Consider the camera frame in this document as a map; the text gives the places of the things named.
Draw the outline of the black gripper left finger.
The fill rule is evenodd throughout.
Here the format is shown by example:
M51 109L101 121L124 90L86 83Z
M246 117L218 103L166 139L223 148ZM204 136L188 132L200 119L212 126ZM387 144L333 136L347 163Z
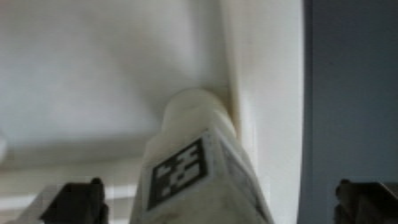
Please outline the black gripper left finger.
M15 224L108 224L101 179L49 185L15 218Z

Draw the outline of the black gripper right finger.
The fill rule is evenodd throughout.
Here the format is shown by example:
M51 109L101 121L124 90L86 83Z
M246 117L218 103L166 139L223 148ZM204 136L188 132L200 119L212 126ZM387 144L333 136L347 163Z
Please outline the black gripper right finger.
M333 224L398 224L398 182L351 182L335 188Z

